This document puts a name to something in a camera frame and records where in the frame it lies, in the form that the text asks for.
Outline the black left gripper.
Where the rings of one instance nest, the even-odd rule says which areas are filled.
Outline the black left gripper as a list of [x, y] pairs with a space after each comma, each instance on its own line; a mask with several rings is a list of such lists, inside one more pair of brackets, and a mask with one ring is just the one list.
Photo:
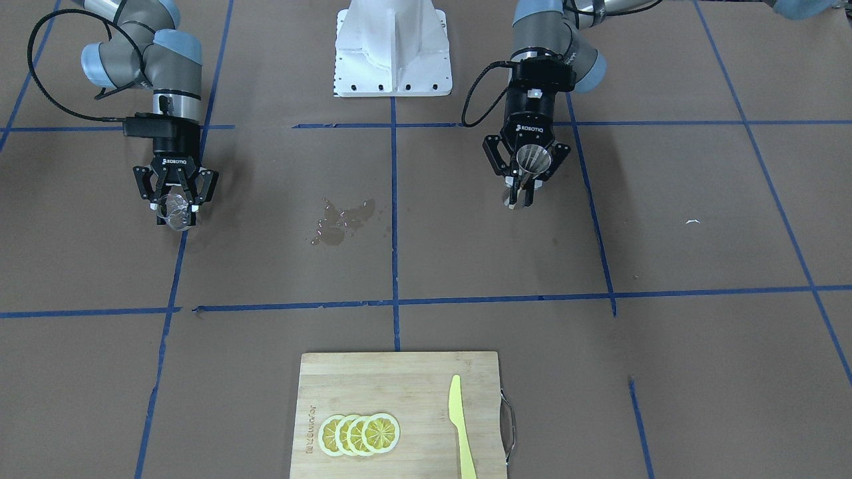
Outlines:
[[[535, 183], [547, 182], [562, 166], [571, 148], [556, 142], [554, 136], [554, 104], [559, 92], [572, 90], [572, 67], [563, 59], [522, 59], [498, 61], [489, 69], [509, 68], [511, 75], [505, 97], [503, 127], [498, 134], [483, 140], [483, 149], [493, 172], [505, 177], [503, 204], [514, 210], [518, 201], [521, 208], [533, 204]], [[526, 166], [521, 149], [538, 146], [550, 154], [550, 164], [536, 168], [534, 175], [521, 175]]]

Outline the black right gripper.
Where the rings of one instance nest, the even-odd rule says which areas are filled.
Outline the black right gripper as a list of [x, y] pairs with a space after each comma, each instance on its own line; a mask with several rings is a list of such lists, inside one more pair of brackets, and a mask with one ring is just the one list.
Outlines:
[[170, 119], [170, 138], [153, 140], [153, 158], [149, 166], [134, 167], [134, 178], [140, 197], [151, 203], [157, 225], [165, 225], [167, 207], [165, 194], [171, 187], [182, 188], [188, 195], [185, 226], [196, 225], [198, 204], [210, 202], [215, 193], [219, 173], [201, 166], [201, 126], [191, 119]]

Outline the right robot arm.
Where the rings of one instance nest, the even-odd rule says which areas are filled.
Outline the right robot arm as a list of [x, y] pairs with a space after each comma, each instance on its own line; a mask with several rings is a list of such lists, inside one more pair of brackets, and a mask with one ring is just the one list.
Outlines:
[[122, 119], [127, 137], [152, 140], [149, 166], [134, 167], [140, 197], [160, 225], [184, 231], [209, 202], [218, 174], [201, 165], [202, 69], [200, 40], [179, 30], [173, 1], [81, 1], [116, 25], [116, 36], [85, 46], [83, 72], [103, 89], [151, 90], [152, 112]]

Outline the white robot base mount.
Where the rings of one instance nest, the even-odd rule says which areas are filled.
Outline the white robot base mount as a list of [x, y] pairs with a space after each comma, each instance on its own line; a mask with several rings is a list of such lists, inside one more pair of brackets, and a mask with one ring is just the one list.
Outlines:
[[353, 1], [337, 14], [335, 97], [451, 94], [447, 16], [431, 1]]

